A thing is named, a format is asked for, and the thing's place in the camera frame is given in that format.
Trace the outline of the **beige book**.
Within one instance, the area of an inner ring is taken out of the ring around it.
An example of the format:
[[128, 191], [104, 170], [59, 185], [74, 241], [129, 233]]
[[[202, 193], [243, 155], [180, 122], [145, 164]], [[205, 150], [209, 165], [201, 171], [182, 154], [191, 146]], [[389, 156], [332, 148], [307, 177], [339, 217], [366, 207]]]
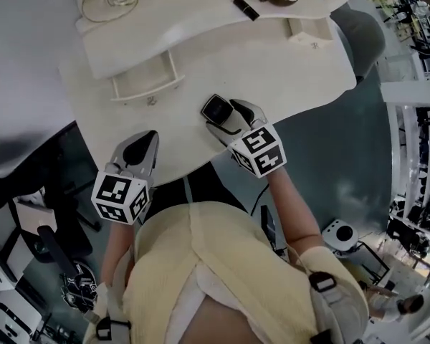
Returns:
[[38, 235], [39, 227], [43, 226], [48, 226], [53, 232], [57, 231], [57, 222], [53, 209], [24, 201], [17, 201], [15, 207], [19, 224], [24, 231]]

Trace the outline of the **person's right forearm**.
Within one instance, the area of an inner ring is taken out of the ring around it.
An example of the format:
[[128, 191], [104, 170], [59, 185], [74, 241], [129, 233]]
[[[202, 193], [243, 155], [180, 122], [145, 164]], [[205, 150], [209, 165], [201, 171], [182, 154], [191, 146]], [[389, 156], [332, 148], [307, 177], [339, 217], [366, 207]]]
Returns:
[[285, 168], [269, 173], [267, 181], [287, 244], [300, 256], [322, 246], [318, 223]]

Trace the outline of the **black lipstick tube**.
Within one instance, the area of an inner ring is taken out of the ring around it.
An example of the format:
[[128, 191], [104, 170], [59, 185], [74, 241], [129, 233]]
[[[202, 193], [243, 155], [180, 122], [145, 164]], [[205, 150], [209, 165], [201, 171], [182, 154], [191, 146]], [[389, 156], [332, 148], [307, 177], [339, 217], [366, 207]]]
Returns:
[[233, 0], [233, 4], [253, 22], [259, 18], [259, 14], [245, 0]]

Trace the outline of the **person's left forearm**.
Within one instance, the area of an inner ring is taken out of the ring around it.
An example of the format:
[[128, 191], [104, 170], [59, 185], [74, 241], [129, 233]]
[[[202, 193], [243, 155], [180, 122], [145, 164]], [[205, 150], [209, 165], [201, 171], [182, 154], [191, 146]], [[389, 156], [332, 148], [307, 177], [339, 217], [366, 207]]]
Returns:
[[128, 256], [125, 271], [123, 273], [124, 283], [127, 285], [130, 273], [135, 265], [134, 256], [131, 252], [135, 241], [135, 227], [133, 225], [112, 223], [107, 241], [105, 256], [102, 263], [100, 281], [108, 286], [113, 285], [115, 271], [124, 256]]

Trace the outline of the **person's pale yellow top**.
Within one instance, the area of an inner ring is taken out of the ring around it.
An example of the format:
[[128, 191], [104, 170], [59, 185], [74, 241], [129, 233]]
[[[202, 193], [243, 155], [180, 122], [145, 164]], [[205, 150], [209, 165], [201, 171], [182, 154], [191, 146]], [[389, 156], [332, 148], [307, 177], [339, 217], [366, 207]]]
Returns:
[[174, 206], [139, 230], [127, 285], [97, 288], [83, 344], [112, 315], [125, 325], [112, 344], [178, 344], [205, 301], [228, 318], [211, 334], [241, 330], [261, 344], [354, 344], [368, 324], [364, 294], [323, 246], [288, 263], [245, 212], [217, 202]]

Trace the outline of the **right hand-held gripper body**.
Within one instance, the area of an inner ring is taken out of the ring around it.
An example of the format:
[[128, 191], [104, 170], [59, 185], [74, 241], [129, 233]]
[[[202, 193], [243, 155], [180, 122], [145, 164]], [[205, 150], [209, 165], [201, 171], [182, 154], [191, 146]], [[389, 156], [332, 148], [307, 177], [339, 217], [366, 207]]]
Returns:
[[256, 178], [262, 178], [285, 164], [282, 141], [271, 123], [246, 131], [227, 149], [235, 161]]

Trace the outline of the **white small drawer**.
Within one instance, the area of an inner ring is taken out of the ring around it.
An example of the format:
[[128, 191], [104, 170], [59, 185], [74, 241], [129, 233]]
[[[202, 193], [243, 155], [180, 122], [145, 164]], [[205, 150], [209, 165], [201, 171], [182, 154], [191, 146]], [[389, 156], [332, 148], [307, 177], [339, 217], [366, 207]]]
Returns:
[[170, 50], [147, 59], [110, 78], [112, 102], [155, 100], [167, 90], [176, 89], [185, 75], [180, 73]]
[[313, 49], [321, 49], [334, 41], [332, 21], [329, 17], [321, 19], [287, 19], [290, 35], [288, 41]]

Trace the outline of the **grey round chair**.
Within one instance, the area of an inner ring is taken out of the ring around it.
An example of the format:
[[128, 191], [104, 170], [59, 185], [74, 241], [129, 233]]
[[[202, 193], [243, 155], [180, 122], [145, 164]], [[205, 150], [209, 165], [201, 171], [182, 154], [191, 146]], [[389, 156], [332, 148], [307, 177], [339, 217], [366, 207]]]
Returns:
[[350, 46], [357, 84], [368, 76], [386, 48], [386, 40], [377, 20], [368, 13], [340, 7], [330, 15]]

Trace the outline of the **white dressing table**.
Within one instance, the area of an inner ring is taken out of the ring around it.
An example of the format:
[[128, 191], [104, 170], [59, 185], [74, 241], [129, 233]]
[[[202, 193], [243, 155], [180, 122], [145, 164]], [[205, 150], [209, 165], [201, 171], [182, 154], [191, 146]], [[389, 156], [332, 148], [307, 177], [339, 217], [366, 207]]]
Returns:
[[[78, 23], [82, 46], [59, 65], [75, 120], [99, 168], [116, 146], [144, 130], [160, 145], [153, 178], [163, 184], [197, 169], [223, 151], [201, 109], [214, 94], [258, 105], [279, 122], [327, 105], [355, 86], [355, 74], [332, 24], [334, 41], [313, 49], [288, 41], [287, 19], [330, 18], [325, 0], [288, 7], [245, 0], [139, 0], [129, 14], [103, 24]], [[155, 100], [112, 102], [110, 78], [170, 50], [185, 75]]]

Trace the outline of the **white boxy appliance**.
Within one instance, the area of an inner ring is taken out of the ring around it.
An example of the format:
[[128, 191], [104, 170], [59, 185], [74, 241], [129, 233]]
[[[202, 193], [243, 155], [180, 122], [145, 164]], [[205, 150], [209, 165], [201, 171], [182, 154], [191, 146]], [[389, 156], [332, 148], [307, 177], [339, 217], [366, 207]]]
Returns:
[[29, 344], [37, 311], [16, 291], [0, 292], [0, 333], [14, 344]]

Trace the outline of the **small black square case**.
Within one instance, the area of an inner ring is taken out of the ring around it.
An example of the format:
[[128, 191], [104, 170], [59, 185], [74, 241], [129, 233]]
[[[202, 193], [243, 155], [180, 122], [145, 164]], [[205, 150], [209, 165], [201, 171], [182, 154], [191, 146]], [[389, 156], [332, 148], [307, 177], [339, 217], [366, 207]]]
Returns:
[[223, 125], [233, 112], [233, 107], [221, 96], [214, 94], [204, 104], [201, 115], [215, 125]]

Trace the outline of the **white shelf with black gear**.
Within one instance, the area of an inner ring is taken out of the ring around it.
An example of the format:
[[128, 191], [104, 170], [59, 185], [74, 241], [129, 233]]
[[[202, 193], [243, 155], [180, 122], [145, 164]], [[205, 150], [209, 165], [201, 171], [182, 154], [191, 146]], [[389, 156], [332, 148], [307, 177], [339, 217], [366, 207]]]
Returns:
[[390, 215], [430, 235], [430, 82], [384, 82], [391, 132]]

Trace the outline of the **white device with black lens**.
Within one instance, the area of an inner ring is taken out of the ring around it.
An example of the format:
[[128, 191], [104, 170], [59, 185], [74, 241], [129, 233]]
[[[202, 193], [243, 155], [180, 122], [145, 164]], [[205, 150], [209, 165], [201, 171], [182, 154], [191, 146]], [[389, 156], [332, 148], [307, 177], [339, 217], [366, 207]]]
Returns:
[[359, 240], [358, 231], [340, 219], [331, 221], [323, 229], [322, 237], [328, 247], [339, 252], [351, 250]]

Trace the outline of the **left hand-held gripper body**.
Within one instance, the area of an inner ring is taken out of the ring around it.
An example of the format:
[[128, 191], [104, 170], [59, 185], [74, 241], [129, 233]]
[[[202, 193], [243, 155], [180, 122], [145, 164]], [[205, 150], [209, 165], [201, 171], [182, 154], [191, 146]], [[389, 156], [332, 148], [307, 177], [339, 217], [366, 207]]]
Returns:
[[120, 167], [107, 163], [97, 173], [91, 202], [99, 216], [108, 221], [132, 225], [151, 202], [153, 167]]

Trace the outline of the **black office chair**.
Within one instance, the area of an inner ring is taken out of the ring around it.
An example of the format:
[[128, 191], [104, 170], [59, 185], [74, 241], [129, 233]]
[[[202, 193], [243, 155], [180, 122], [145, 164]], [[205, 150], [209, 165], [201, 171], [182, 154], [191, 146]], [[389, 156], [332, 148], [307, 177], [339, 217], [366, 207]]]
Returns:
[[[8, 206], [16, 229], [30, 252], [39, 262], [55, 262], [68, 276], [77, 274], [74, 261], [92, 254], [92, 245], [83, 229], [84, 226], [99, 232], [100, 222], [89, 220], [79, 212], [76, 193], [67, 193], [58, 182], [25, 181], [12, 176], [0, 178], [0, 209]], [[24, 201], [53, 209], [57, 231], [48, 226], [39, 227], [38, 235], [24, 231], [16, 212], [15, 203]]]

